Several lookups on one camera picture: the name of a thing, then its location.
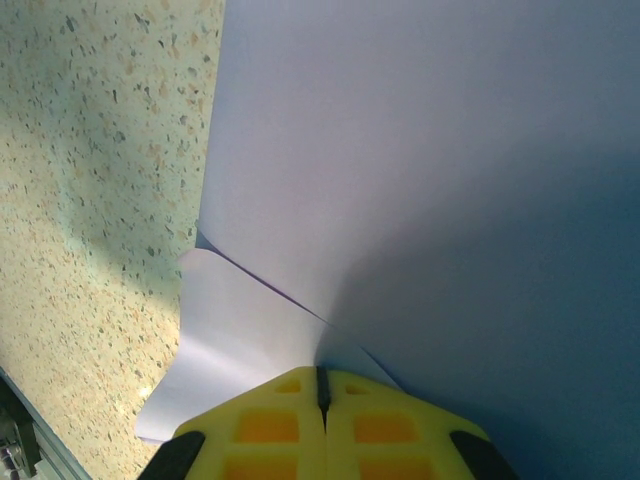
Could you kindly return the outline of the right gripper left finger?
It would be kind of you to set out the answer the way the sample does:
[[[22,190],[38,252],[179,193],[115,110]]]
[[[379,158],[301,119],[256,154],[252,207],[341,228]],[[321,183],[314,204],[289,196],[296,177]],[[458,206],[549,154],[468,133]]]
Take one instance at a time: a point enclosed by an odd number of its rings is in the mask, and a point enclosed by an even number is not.
[[[299,367],[178,427],[144,479],[323,479],[325,369]]]

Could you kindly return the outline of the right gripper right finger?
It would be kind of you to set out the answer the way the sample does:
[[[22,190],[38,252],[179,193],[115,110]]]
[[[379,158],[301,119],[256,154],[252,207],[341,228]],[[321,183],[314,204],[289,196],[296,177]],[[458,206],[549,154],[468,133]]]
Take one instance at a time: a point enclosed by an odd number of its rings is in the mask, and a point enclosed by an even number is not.
[[[355,374],[319,370],[329,479],[517,479],[473,422]]]

